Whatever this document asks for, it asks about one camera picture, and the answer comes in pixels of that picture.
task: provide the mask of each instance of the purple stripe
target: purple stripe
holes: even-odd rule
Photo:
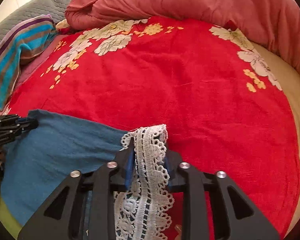
[[[52,24],[54,23],[53,20],[51,20],[50,18],[43,18],[43,19],[37,19],[37,20],[34,20],[32,22],[29,22],[29,23],[26,23],[25,25],[22,25],[21,27],[19,27],[7,40],[6,42],[3,44],[3,46],[0,48],[0,56],[1,54],[4,52],[4,50],[8,47],[9,43],[12,41],[12,39],[14,38],[14,36],[17,35],[18,32],[20,32],[21,30],[31,26],[31,25],[34,25],[34,24],[37,24],[37,23],[40,23],[40,22],[44,22],[44,21],[49,21],[51,22]]]

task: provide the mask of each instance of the pink blanket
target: pink blanket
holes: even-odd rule
[[[300,74],[300,8],[294,0],[72,0],[65,15],[78,30],[155,15],[220,26],[231,20]]]

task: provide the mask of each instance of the gray quilted fabric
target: gray quilted fabric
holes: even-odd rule
[[[0,23],[0,41],[18,23],[41,14],[51,14],[55,23],[62,21],[64,12],[71,0],[32,0]]]

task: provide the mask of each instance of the beige sheet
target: beige sheet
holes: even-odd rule
[[[280,57],[269,52],[262,46],[253,43],[257,51],[261,54],[267,62],[269,68],[278,79],[285,95],[288,98],[295,124],[297,127],[299,157],[300,157],[300,75],[289,64],[284,62]],[[298,206],[294,213],[288,232],[295,226],[300,218],[300,198]]]

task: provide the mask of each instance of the striped towel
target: striped towel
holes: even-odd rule
[[[0,110],[13,91],[20,65],[42,53],[56,34],[51,15],[40,15],[17,24],[0,42]]]

